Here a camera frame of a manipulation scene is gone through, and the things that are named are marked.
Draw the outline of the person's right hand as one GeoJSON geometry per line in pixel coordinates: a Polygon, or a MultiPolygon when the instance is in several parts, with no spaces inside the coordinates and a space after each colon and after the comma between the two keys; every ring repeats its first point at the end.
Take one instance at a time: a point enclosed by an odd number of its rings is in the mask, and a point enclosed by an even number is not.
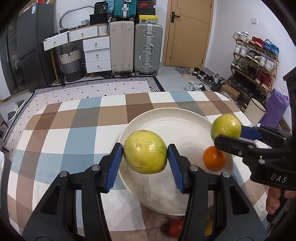
{"type": "MultiPolygon", "coordinates": [[[[282,190],[275,187],[268,188],[268,194],[266,199],[266,210],[268,214],[274,214],[280,207],[280,197],[282,195],[282,190]]],[[[283,192],[283,195],[286,199],[295,198],[295,191],[287,191],[283,192]]]]}

